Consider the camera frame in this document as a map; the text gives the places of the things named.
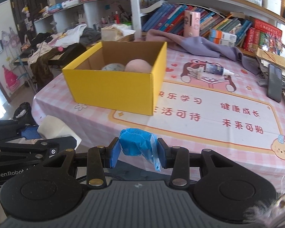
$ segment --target wall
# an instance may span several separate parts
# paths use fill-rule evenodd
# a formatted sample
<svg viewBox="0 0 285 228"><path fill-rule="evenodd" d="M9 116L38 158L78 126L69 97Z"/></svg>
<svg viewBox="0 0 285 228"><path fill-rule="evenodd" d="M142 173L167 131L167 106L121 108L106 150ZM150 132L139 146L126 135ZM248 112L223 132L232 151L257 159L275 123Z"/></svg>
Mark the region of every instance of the wall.
<svg viewBox="0 0 285 228"><path fill-rule="evenodd" d="M0 39L1 39L2 31L6 31L7 33L9 33L9 27L12 27L15 33L17 32L16 25L14 22L14 17L13 17L12 10L11 10L11 4L9 1L6 1L0 4ZM8 62L6 61L6 58L8 56L13 58L12 55L16 57L18 52L20 52L19 51L20 46L21 45L18 45L18 49L12 48L11 46L9 46L11 51L8 47L5 47L4 51L0 53L0 82L2 86L4 87L8 96L11 96L13 92L11 92L10 90L6 88L6 82L5 82L4 71L3 71L2 65L5 65L6 68L10 69ZM20 67L15 68L13 72L19 76L21 74Z"/></svg>

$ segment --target purple cloth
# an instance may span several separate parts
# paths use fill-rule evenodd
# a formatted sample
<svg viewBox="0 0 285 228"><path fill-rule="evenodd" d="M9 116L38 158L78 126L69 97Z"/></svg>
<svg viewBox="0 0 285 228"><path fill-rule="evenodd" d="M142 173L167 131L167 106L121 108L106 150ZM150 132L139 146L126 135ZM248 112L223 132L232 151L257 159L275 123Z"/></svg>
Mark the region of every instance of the purple cloth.
<svg viewBox="0 0 285 228"><path fill-rule="evenodd" d="M229 47L226 45L218 45L203 37L190 37L185 38L179 35L175 35L168 32L162 32L159 30L151 29L148 31L146 41L166 41L168 48L191 53L193 55L202 55L219 58L224 56L230 60L236 62L242 61L242 65L245 69L253 74L260 72L258 66L252 65L243 53L237 47Z"/></svg>

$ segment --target cartoon illustration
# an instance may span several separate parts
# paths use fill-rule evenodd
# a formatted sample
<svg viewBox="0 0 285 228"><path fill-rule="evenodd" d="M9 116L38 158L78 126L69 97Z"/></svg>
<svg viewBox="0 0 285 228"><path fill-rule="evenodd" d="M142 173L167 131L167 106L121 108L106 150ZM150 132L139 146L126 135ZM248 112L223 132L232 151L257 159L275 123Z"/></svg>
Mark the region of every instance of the cartoon illustration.
<svg viewBox="0 0 285 228"><path fill-rule="evenodd" d="M271 150L277 155L278 158L285 160L285 141L284 135L279 135L277 139L271 144Z"/></svg>
<svg viewBox="0 0 285 228"><path fill-rule="evenodd" d="M180 78L185 83L192 83L199 86L209 87L219 90L227 90L229 92L234 92L236 86L233 83L231 76L220 76L211 74L208 72L203 73L202 80L196 79L197 74L194 72L194 69L198 69L200 66L205 67L207 62L202 62L196 59L191 60L190 63L184 65L183 73Z"/></svg>

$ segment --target yellow cardboard box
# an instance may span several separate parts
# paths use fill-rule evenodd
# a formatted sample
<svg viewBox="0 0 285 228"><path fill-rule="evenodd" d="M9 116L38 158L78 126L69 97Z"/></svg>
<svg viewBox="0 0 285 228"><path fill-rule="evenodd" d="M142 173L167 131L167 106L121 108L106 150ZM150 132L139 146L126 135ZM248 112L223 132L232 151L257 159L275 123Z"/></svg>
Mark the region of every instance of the yellow cardboard box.
<svg viewBox="0 0 285 228"><path fill-rule="evenodd" d="M62 69L76 102L153 115L166 73L166 42L99 42ZM110 63L143 59L151 73L102 71Z"/></svg>

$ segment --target black bag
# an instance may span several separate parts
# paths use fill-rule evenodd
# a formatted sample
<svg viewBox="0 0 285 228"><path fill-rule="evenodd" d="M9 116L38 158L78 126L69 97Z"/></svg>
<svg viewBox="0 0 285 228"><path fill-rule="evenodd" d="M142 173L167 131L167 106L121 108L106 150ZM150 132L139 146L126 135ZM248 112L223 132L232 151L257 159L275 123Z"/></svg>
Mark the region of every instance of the black bag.
<svg viewBox="0 0 285 228"><path fill-rule="evenodd" d="M18 117L17 116L25 110L25 113ZM20 124L23 125L37 125L33 116L32 116L32 108L28 102L22 103L16 110L13 116L13 119L17 119Z"/></svg>

